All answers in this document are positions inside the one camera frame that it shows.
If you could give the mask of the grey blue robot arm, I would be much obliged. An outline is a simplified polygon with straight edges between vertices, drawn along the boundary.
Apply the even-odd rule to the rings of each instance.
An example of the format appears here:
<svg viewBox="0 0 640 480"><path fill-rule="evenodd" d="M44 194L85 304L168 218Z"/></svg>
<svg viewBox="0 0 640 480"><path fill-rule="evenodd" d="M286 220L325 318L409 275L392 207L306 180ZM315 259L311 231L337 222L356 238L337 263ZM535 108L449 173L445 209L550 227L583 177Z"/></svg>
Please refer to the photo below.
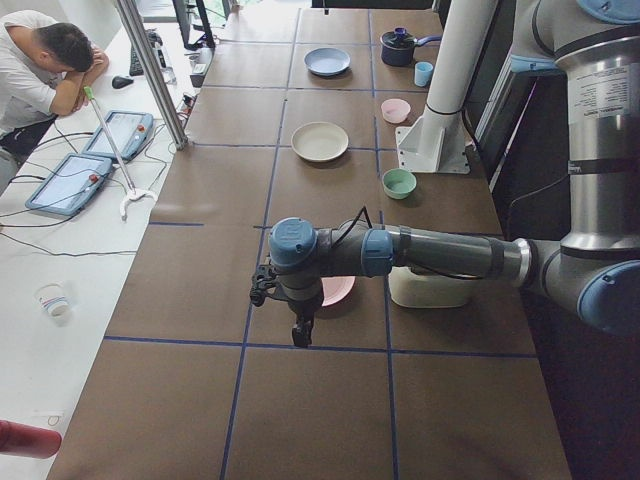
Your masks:
<svg viewBox="0 0 640 480"><path fill-rule="evenodd" d="M502 278L554 300L599 330L639 329L639 5L521 1L511 67L567 77L571 227L560 241L470 237L372 226L364 213L335 229L276 223L250 298L286 302L295 345L311 344L326 277L418 267L467 279Z"/></svg>

